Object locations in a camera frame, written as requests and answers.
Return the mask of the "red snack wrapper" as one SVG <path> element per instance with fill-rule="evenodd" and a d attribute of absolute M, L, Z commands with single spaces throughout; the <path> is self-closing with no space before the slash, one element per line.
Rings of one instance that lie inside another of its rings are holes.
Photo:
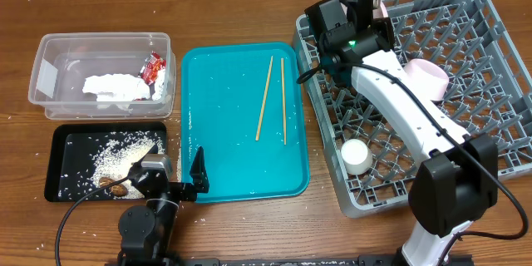
<path fill-rule="evenodd" d="M 155 83 L 159 76 L 159 71 L 164 69 L 166 69 L 166 60 L 158 53 L 151 52 L 151 54 L 145 59 L 145 64 L 140 69 L 139 77 L 149 86 Z"/>

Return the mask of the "white cup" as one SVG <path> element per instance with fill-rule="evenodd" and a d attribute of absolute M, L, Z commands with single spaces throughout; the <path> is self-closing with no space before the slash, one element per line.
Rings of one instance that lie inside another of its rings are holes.
<path fill-rule="evenodd" d="M 362 140 L 347 140 L 342 144 L 340 153 L 346 172 L 350 175 L 362 175 L 372 166 L 372 152 Z"/>

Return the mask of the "wooden chopstick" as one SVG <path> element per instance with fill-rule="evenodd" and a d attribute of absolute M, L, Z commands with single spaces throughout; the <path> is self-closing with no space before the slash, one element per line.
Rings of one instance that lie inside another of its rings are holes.
<path fill-rule="evenodd" d="M 259 141 L 259 137 L 260 137 L 260 133 L 261 133 L 261 129 L 262 129 L 262 124 L 263 124 L 263 119 L 264 119 L 264 111 L 265 111 L 266 101 L 267 101 L 267 98 L 268 98 L 268 89 L 269 89 L 269 83 L 270 83 L 270 80 L 271 80 L 272 69 L 273 69 L 273 56 L 270 57 L 270 62 L 269 62 L 269 66 L 268 66 L 268 73 L 267 73 L 266 82 L 265 82 L 265 86 L 264 86 L 264 94 L 263 94 L 263 99 L 262 99 L 262 103 L 261 103 L 261 110 L 260 110 L 260 113 L 259 113 L 259 121 L 258 121 L 256 135 L 255 135 L 255 140 L 256 141 Z"/>
<path fill-rule="evenodd" d="M 280 60 L 281 63 L 281 87 L 282 87 L 282 113 L 283 113 L 283 144 L 287 144 L 287 114 L 286 114 L 286 93 L 285 93 L 285 73 L 284 73 L 284 58 Z"/>

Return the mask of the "white rice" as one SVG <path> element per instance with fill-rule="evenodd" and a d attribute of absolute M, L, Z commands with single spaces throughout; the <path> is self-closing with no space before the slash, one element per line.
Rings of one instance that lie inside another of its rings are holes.
<path fill-rule="evenodd" d="M 158 145 L 165 153 L 162 131 L 103 131 L 70 134 L 66 138 L 59 186 L 59 201 L 76 201 L 100 188 L 99 179 L 118 181 L 132 165 Z"/>

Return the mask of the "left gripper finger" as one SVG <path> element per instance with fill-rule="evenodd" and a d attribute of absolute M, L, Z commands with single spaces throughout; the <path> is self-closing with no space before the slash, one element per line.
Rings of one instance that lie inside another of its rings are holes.
<path fill-rule="evenodd" d="M 148 152 L 136 162 L 136 164 L 139 166 L 154 166 L 159 164 L 160 155 L 158 149 L 158 145 L 153 145 Z"/>
<path fill-rule="evenodd" d="M 209 192 L 209 179 L 205 168 L 204 149 L 200 146 L 190 168 L 192 184 L 198 193 Z"/>

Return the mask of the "large white plate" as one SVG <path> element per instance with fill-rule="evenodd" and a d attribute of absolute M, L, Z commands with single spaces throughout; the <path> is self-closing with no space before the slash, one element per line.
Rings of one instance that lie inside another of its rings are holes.
<path fill-rule="evenodd" d="M 384 5 L 383 1 L 380 1 L 378 6 L 373 9 L 372 15 L 373 15 L 374 19 L 388 17 L 387 9 L 386 9 L 386 6 Z"/>

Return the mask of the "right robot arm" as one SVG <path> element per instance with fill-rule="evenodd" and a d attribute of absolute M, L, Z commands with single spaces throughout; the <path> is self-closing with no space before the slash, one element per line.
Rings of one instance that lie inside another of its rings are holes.
<path fill-rule="evenodd" d="M 394 52 L 389 17 L 375 17 L 380 0 L 321 0 L 306 8 L 319 64 L 353 87 L 384 116 L 418 166 L 408 194 L 416 218 L 395 264 L 442 265 L 455 241 L 498 200 L 497 146 L 472 136 L 417 89 Z"/>

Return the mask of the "white napkin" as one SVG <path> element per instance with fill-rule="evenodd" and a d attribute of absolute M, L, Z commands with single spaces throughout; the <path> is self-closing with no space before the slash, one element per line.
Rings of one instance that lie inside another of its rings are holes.
<path fill-rule="evenodd" d="M 166 70 L 159 70 L 151 83 L 131 74 L 89 76 L 82 87 L 83 93 L 96 96 L 97 101 L 158 101 L 165 87 Z"/>

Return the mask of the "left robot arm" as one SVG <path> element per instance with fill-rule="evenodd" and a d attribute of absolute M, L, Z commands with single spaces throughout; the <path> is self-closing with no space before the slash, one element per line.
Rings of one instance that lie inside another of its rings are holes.
<path fill-rule="evenodd" d="M 209 191 L 204 165 L 204 149 L 199 148 L 190 169 L 191 183 L 170 180 L 170 157 L 153 146 L 128 173 L 131 186 L 140 191 L 146 204 L 127 209 L 120 217 L 119 265 L 180 265 L 177 254 L 170 253 L 171 235 L 180 202 L 195 202 L 198 194 Z"/>

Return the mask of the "brown food scraps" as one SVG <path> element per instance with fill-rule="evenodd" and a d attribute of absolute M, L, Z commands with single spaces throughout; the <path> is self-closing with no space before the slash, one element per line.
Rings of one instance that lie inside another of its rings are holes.
<path fill-rule="evenodd" d="M 105 187 L 113 183 L 115 183 L 115 181 L 109 177 L 101 177 L 99 179 L 100 187 Z M 116 197 L 125 197 L 128 194 L 128 189 L 123 184 L 117 184 L 110 187 L 110 192 Z"/>

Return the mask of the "small pink plate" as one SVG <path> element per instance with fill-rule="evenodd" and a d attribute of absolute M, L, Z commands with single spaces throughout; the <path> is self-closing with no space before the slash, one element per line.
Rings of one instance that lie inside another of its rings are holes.
<path fill-rule="evenodd" d="M 427 99 L 443 101 L 450 82 L 446 72 L 433 62 L 425 59 L 412 59 L 404 67 L 415 91 Z"/>

